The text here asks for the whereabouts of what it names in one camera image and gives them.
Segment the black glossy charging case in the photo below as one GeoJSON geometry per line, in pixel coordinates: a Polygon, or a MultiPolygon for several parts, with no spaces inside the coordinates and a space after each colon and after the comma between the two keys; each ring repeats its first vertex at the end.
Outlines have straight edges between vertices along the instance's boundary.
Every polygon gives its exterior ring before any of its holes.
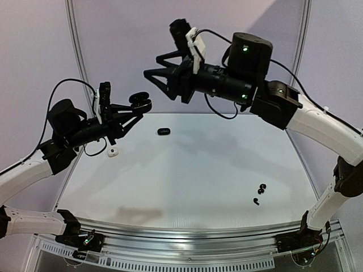
{"type": "Polygon", "coordinates": [[[129,97],[130,107],[133,112],[147,113],[152,109],[152,101],[147,92],[134,93],[129,97]]]}

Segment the white earbud charging case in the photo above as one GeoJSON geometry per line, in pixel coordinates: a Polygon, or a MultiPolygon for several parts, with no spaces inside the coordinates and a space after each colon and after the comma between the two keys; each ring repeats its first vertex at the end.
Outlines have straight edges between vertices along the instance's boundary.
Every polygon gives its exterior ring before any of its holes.
{"type": "Polygon", "coordinates": [[[107,156],[108,156],[109,158],[115,157],[115,156],[117,156],[118,154],[119,154],[119,151],[118,151],[118,149],[117,149],[117,148],[111,148],[111,149],[109,149],[109,150],[107,151],[107,156]]]}

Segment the black oval charging case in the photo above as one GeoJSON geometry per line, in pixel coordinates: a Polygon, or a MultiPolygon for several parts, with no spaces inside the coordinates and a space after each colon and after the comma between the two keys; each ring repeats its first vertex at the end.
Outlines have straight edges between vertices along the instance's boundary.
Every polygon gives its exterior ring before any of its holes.
{"type": "Polygon", "coordinates": [[[171,133],[171,130],[166,127],[164,127],[164,128],[162,127],[157,130],[158,135],[170,135],[170,133],[171,133]]]}

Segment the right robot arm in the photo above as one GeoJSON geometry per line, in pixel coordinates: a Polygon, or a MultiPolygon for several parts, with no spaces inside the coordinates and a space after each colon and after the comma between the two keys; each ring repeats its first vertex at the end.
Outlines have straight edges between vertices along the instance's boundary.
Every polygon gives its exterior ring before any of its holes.
{"type": "Polygon", "coordinates": [[[348,199],[362,193],[362,132],[312,101],[304,89],[267,81],[272,62],[271,42],[248,33],[236,32],[224,55],[226,67],[207,64],[200,31],[175,34],[177,51],[158,56],[160,68],[145,70],[144,77],[171,100],[185,104],[202,92],[238,104],[265,122],[282,130],[305,135],[338,155],[335,182],[301,220],[293,235],[298,247],[314,240],[328,220],[348,199]]]}

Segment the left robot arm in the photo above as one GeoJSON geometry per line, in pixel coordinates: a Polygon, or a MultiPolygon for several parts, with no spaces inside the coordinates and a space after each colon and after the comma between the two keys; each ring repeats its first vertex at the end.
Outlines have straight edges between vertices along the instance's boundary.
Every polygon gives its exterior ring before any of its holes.
{"type": "Polygon", "coordinates": [[[87,118],[70,99],[52,107],[47,113],[47,122],[53,129],[51,139],[41,143],[30,158],[1,173],[1,237],[47,233],[63,236],[72,246],[83,243],[81,225],[71,212],[18,211],[5,203],[30,185],[65,170],[77,157],[79,147],[101,138],[115,145],[152,107],[146,92],[132,95],[129,102],[129,106],[106,103],[101,107],[101,115],[94,118],[87,118]]]}

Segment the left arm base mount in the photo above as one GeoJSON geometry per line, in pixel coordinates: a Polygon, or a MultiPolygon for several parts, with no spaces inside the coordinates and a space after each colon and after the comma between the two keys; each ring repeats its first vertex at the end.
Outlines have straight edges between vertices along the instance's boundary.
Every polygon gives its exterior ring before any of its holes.
{"type": "Polygon", "coordinates": [[[67,226],[63,234],[56,235],[55,241],[77,248],[78,251],[101,252],[104,245],[105,236],[92,231],[81,231],[80,226],[67,226]]]}

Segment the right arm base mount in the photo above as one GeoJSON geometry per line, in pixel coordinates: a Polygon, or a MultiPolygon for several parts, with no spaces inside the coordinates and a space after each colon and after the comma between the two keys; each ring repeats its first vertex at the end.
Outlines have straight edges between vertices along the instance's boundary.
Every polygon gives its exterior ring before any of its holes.
{"type": "Polygon", "coordinates": [[[313,230],[306,224],[298,231],[281,233],[274,236],[279,253],[308,248],[323,241],[322,230],[313,230]]]}

